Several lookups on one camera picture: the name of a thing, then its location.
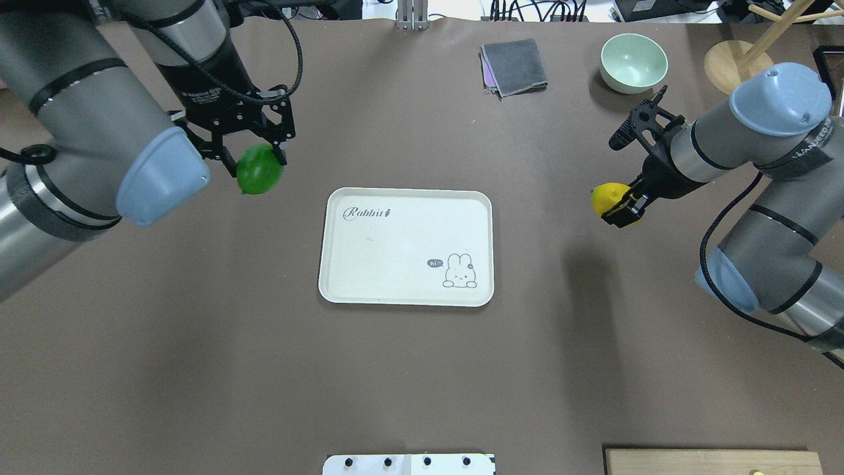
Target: blue joint cap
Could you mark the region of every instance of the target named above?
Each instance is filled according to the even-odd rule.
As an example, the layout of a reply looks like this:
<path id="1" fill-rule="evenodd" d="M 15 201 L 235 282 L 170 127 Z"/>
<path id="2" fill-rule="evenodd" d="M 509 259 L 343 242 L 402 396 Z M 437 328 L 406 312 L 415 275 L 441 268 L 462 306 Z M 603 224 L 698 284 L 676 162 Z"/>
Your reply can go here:
<path id="1" fill-rule="evenodd" d="M 732 260 L 719 248 L 714 248 L 706 256 L 706 268 L 709 270 L 709 277 L 715 287 L 723 294 L 731 304 L 748 315 L 753 314 L 760 308 L 759 299 L 750 289 L 747 281 L 742 277 Z M 715 293 L 706 284 L 703 278 L 703 271 L 698 269 L 695 273 L 695 282 L 703 290 L 709 292 L 713 297 Z"/>
<path id="2" fill-rule="evenodd" d="M 185 132 L 170 127 L 129 167 L 117 192 L 117 212 L 149 226 L 208 184 L 211 173 Z"/>
<path id="3" fill-rule="evenodd" d="M 741 123 L 774 137 L 805 134 L 832 108 L 829 88 L 815 71 L 797 63 L 774 64 L 744 81 L 729 102 Z"/>

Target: wooden base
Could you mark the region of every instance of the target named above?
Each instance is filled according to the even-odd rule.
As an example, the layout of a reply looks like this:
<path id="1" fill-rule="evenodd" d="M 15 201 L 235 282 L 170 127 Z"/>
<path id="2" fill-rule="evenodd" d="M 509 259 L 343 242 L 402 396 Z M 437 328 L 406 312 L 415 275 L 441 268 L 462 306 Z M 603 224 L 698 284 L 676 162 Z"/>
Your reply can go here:
<path id="1" fill-rule="evenodd" d="M 722 41 L 706 52 L 703 57 L 703 69 L 706 71 L 706 77 L 718 90 L 730 94 L 744 81 L 773 66 L 771 57 L 762 53 L 747 68 L 739 70 L 736 61 L 752 46 L 753 44 L 747 41 Z"/>

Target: rectangular tray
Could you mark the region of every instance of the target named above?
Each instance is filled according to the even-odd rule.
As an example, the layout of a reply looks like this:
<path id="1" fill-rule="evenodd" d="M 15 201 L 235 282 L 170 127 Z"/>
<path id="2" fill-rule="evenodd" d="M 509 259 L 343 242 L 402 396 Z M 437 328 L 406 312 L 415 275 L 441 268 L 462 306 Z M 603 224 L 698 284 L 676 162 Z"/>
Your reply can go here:
<path id="1" fill-rule="evenodd" d="M 341 188 L 319 291 L 334 303 L 480 307 L 495 289 L 492 204 L 477 191 Z"/>

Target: bowl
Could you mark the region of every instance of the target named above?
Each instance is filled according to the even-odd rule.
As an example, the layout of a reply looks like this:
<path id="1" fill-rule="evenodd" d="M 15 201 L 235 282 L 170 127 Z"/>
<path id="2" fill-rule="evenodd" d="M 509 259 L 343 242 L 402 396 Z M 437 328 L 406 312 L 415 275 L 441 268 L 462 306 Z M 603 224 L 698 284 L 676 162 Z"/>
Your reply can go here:
<path id="1" fill-rule="evenodd" d="M 652 39 L 624 33 L 607 40 L 601 48 L 601 77 L 623 94 L 639 94 L 665 78 L 668 57 Z"/>

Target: folded cloth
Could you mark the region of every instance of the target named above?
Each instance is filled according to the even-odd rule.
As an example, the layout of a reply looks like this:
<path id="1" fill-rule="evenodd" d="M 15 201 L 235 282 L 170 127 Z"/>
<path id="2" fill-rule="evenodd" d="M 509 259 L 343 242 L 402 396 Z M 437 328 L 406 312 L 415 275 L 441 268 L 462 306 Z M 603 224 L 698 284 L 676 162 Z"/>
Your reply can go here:
<path id="1" fill-rule="evenodd" d="M 490 43 L 480 47 L 482 61 L 489 66 L 501 97 L 512 96 L 548 85 L 536 41 Z"/>

